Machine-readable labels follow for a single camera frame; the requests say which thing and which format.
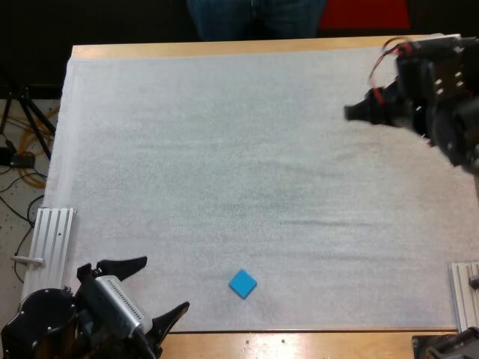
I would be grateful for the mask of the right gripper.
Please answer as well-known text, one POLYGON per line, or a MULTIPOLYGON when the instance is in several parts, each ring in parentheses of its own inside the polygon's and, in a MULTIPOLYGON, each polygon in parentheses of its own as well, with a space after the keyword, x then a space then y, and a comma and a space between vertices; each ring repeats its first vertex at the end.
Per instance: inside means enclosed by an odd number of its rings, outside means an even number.
POLYGON ((406 127, 407 104, 412 108, 413 130, 429 135, 428 111, 478 95, 476 37, 405 41, 400 44, 396 67, 396 81, 371 88, 362 101, 344 106, 346 120, 406 127))

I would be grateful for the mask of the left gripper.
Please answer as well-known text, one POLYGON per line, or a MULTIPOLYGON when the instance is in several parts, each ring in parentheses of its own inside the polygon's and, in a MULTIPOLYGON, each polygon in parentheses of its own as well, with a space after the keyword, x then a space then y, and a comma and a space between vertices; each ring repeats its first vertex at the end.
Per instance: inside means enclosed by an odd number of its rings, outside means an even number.
POLYGON ((118 351, 128 358, 159 358, 162 342, 190 307, 186 301, 151 318, 122 284, 146 265, 147 257, 137 257, 101 260, 95 269, 90 264, 77 269, 81 282, 77 296, 94 321, 92 326, 112 341, 107 352, 118 351))

